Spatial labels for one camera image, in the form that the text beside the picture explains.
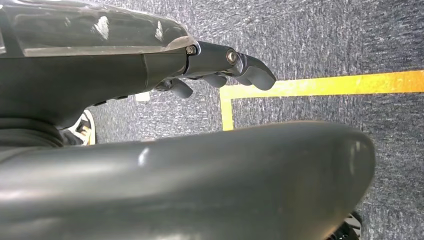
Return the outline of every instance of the prosthetic hand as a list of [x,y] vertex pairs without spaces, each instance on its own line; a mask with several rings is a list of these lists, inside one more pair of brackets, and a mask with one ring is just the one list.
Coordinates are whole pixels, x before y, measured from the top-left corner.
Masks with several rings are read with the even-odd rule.
[[230,77],[261,90],[276,81],[260,60],[196,41],[179,23],[149,13],[75,1],[4,0],[1,6],[5,116],[62,129],[86,107],[110,99],[153,89],[188,98],[193,91],[184,78],[222,87]]

